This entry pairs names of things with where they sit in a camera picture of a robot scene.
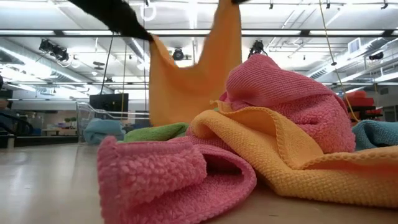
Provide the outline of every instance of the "white ceiling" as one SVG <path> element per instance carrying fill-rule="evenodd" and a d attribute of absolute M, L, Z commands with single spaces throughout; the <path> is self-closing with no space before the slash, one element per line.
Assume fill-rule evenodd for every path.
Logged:
<path fill-rule="evenodd" d="M 156 7 L 157 14 L 151 21 L 143 21 L 140 16 L 140 8 L 143 1 L 130 1 L 137 12 L 141 24 L 147 29 L 190 29 L 190 15 L 197 13 L 196 29 L 209 29 L 213 22 L 216 9 L 216 1 L 198 0 L 153 0 L 152 6 Z M 318 0 L 274 0 L 274 8 L 269 9 L 269 0 L 249 1 L 248 4 L 240 6 L 243 29 L 322 29 L 322 17 Z M 361 1 L 330 1 L 330 9 L 325 9 L 325 20 L 329 29 L 397 29 L 398 8 L 397 0 L 389 0 L 389 7 L 381 9 L 383 1 L 361 0 Z M 362 5 L 339 6 L 336 3 L 361 3 Z M 152 9 L 146 9 L 145 15 L 150 16 Z M 107 29 L 107 27 L 94 17 L 85 14 L 81 9 L 64 0 L 0 0 L 0 29 Z M 8 40 L 27 48 L 37 54 L 41 38 L 38 37 L 10 37 Z M 84 75 L 92 80 L 101 81 L 103 71 L 97 76 L 91 74 L 94 68 L 93 61 L 106 62 L 109 51 L 110 38 L 99 38 L 97 52 L 95 50 L 96 40 L 93 38 L 49 38 L 52 42 L 68 49 L 68 53 L 78 60 L 73 62 L 75 68 L 68 69 Z M 247 59 L 249 48 L 256 39 L 261 39 L 269 56 L 271 56 L 280 67 L 295 70 L 300 73 L 324 63 L 330 58 L 330 53 L 324 38 L 243 38 L 243 60 Z M 191 37 L 164 37 L 161 40 L 173 50 L 181 47 L 185 54 L 193 54 Z M 204 38 L 195 38 L 198 48 L 201 49 Z M 331 38 L 331 50 L 334 54 L 347 49 L 347 43 L 353 38 Z M 149 54 L 148 45 L 137 40 Z M 304 43 L 303 47 L 294 53 L 297 47 Z M 111 57 L 108 63 L 107 74 L 116 81 L 124 72 L 125 43 L 120 38 L 114 38 L 111 48 Z M 177 62 L 179 66 L 189 66 L 192 60 Z M 127 47 L 126 76 L 130 82 L 143 81 L 144 71 L 137 66 L 140 63 L 134 56 L 132 50 Z"/>

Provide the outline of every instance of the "green towel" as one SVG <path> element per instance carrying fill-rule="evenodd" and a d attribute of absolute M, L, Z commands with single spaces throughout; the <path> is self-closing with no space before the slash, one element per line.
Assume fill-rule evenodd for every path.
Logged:
<path fill-rule="evenodd" d="M 153 128 L 141 128 L 128 132 L 124 142 L 133 141 L 167 141 L 172 138 L 185 136 L 187 123 L 175 123 Z"/>

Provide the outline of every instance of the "teal towel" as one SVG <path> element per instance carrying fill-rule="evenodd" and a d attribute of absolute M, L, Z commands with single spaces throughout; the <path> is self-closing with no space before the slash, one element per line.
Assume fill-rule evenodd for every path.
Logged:
<path fill-rule="evenodd" d="M 122 141 L 126 133 L 122 128 L 123 125 L 120 121 L 94 118 L 88 123 L 83 135 L 86 142 L 92 145 L 100 144 L 109 135 L 115 136 L 117 140 Z"/>
<path fill-rule="evenodd" d="M 398 145 L 398 123 L 364 120 L 353 127 L 356 151 Z"/>

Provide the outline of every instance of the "television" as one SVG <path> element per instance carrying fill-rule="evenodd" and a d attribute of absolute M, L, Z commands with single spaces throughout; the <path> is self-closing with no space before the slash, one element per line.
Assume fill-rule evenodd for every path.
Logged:
<path fill-rule="evenodd" d="M 122 112 L 129 111 L 129 94 L 102 94 L 102 95 L 90 95 L 90 106 L 94 109 L 106 110 L 106 111 L 117 111 Z M 121 114 L 112 114 L 114 117 L 121 117 Z M 97 118 L 101 119 L 112 119 L 112 117 L 106 117 L 104 114 L 96 114 Z"/>

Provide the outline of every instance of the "air vent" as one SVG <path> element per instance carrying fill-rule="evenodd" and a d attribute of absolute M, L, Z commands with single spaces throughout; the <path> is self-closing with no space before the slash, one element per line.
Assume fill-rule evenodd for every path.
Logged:
<path fill-rule="evenodd" d="M 350 43 L 348 43 L 348 52 L 350 54 L 355 53 L 360 48 L 361 48 L 361 39 L 360 38 L 357 38 L 357 39 L 351 41 Z"/>
<path fill-rule="evenodd" d="M 380 95 L 388 94 L 388 88 L 383 88 L 380 90 Z"/>

